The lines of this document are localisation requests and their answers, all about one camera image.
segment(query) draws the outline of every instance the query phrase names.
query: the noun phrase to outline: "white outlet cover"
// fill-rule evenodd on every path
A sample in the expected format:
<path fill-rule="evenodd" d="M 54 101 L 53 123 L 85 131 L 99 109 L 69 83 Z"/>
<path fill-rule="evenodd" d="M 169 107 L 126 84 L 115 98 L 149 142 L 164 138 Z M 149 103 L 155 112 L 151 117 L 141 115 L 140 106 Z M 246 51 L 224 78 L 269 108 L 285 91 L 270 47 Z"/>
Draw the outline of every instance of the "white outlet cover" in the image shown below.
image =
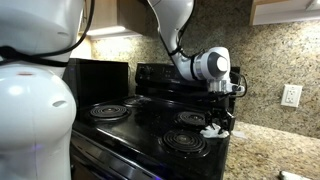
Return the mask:
<path fill-rule="evenodd" d="M 298 107 L 301 92 L 302 92 L 302 86 L 285 84 L 283 94 L 282 94 L 281 105 Z"/>

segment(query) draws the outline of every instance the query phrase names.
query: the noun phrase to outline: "coil burner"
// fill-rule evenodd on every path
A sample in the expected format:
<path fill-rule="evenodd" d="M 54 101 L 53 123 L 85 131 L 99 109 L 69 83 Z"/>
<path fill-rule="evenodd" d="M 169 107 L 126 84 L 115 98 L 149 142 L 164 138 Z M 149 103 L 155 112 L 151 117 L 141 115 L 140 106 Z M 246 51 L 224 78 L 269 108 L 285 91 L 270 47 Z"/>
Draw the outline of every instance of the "coil burner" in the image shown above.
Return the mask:
<path fill-rule="evenodd" d="M 172 130 L 167 132 L 160 140 L 162 147 L 176 156 L 203 157 L 210 151 L 210 146 L 200 135 L 183 130 Z"/>
<path fill-rule="evenodd" d="M 150 101 L 151 101 L 150 98 L 137 96 L 137 97 L 126 99 L 123 103 L 126 106 L 139 107 L 139 106 L 142 106 L 143 104 L 146 104 Z"/>
<path fill-rule="evenodd" d="M 205 126 L 205 116 L 201 113 L 196 112 L 181 112 L 178 114 L 177 122 L 182 123 L 184 125 L 191 125 L 191 126 Z"/>
<path fill-rule="evenodd" d="M 130 111 L 119 105 L 105 105 L 93 108 L 90 115 L 98 121 L 116 121 L 130 114 Z"/>

